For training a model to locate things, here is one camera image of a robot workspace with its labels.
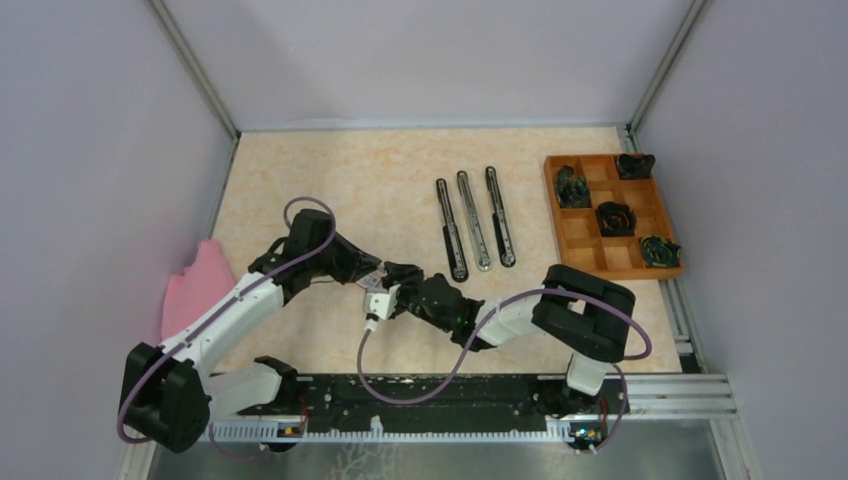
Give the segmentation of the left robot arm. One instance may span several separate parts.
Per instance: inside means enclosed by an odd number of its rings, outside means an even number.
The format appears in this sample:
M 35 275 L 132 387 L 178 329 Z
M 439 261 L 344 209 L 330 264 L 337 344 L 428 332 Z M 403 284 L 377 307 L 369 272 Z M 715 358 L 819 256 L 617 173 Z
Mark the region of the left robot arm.
M 117 418 L 124 441 L 154 441 L 181 453 L 215 422 L 246 409 L 266 405 L 285 414 L 297 406 L 300 388 L 284 377 L 280 361 L 263 357 L 229 373 L 215 369 L 314 279 L 355 283 L 377 271 L 382 261 L 337 233 L 334 216 L 325 211 L 303 209 L 288 226 L 288 233 L 199 319 L 158 346 L 140 343 L 130 351 Z M 137 437 L 130 437 L 129 429 Z

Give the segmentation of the red white staple box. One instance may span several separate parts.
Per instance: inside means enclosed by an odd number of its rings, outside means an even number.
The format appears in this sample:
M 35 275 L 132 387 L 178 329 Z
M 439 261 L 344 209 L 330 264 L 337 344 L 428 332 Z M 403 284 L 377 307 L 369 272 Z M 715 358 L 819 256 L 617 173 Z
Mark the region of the red white staple box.
M 365 290 L 373 288 L 382 288 L 384 276 L 384 272 L 374 271 L 358 279 L 356 281 L 356 284 Z

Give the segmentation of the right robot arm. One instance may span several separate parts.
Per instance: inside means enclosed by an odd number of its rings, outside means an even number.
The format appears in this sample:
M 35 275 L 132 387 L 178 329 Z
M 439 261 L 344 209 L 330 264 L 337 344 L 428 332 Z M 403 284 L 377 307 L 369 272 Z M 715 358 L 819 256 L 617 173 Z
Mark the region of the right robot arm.
M 607 371 L 625 360 L 630 332 L 652 351 L 646 331 L 632 318 L 634 293 L 583 271 L 555 264 L 540 287 L 505 300 L 466 297 L 441 274 L 431 277 L 412 264 L 387 262 L 382 287 L 390 310 L 379 319 L 409 313 L 447 333 L 464 352 L 498 347 L 512 339 L 545 333 L 572 351 L 560 393 L 546 401 L 550 415 L 588 412 L 602 398 Z

